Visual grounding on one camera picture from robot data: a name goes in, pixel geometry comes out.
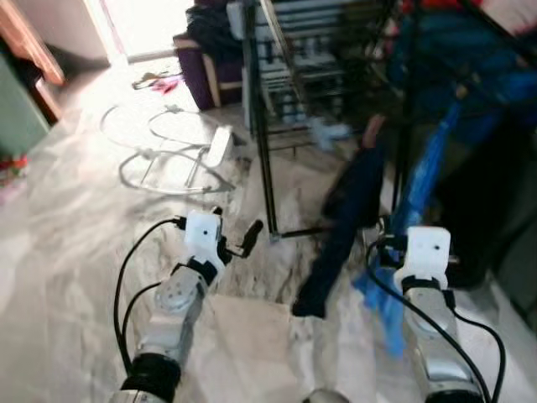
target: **wall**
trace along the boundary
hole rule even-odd
[[[47,44],[88,60],[107,51],[84,0],[14,0]]]

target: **black metal pole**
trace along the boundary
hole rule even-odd
[[[257,2],[245,2],[246,39],[244,58],[248,73],[248,97],[250,130],[258,143],[258,156],[261,164],[263,193],[267,213],[268,231],[272,237],[279,236],[274,204],[274,189],[272,187],[272,171],[270,169],[269,141],[267,137],[267,122],[264,114],[263,99],[261,97],[261,77],[259,74],[258,44],[255,35]]]
[[[395,157],[395,180],[394,180],[394,196],[392,199],[392,212],[395,210],[399,201],[399,192],[402,191],[406,185],[409,175],[409,160],[410,151],[412,150],[412,137],[414,131],[414,104],[416,95],[416,50],[418,49],[417,41],[420,37],[420,21],[423,9],[421,7],[421,0],[414,0],[414,9],[412,10],[413,21],[412,30],[410,32],[410,46],[408,59],[406,63],[407,77],[404,93],[403,104],[403,127],[399,132],[399,138],[397,139],[397,154]]]
[[[307,236],[310,236],[310,235],[316,235],[318,233],[325,233],[326,231],[328,231],[328,228],[313,227],[313,228],[298,229],[296,231],[289,231],[287,233],[282,233],[281,237],[282,237],[282,239],[297,238],[297,237],[307,237]]]

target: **black joint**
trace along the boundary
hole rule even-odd
[[[214,206],[214,207],[212,208],[212,211],[211,211],[211,212],[212,212],[213,214],[216,214],[217,216],[221,216],[221,215],[224,213],[224,211],[222,210],[222,208],[219,207],[219,206]]]
[[[403,294],[406,294],[406,291],[412,288],[433,288],[435,290],[440,289],[440,283],[437,279],[416,279],[413,275],[404,278],[403,281],[401,281],[401,286],[403,287]]]
[[[209,263],[208,260],[204,264],[201,264],[197,260],[190,259],[186,266],[189,269],[198,272],[206,282],[207,286],[211,285],[212,281],[216,278],[216,275],[218,275],[216,267]]]
[[[468,390],[444,390],[427,396],[425,403],[483,403],[483,399]]]
[[[140,390],[172,403],[180,378],[181,370],[174,360],[164,355],[146,353],[134,359],[121,390]]]

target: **black handle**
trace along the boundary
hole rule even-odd
[[[252,249],[255,246],[255,243],[258,241],[258,235],[262,229],[263,221],[256,220],[246,231],[241,245],[243,258],[247,258],[252,253]]]

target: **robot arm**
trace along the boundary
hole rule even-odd
[[[445,292],[450,241],[444,228],[410,228],[404,265],[395,272],[394,282],[409,302],[458,342],[455,315]],[[474,374],[461,355],[410,309],[404,313],[404,337],[426,403],[483,402]]]
[[[232,256],[246,258],[263,223],[256,221],[241,246],[227,249],[218,214],[191,212],[186,218],[186,265],[155,292],[155,307],[140,339],[133,365],[121,390],[110,403],[172,403],[192,346],[194,325],[208,289],[222,274]]]

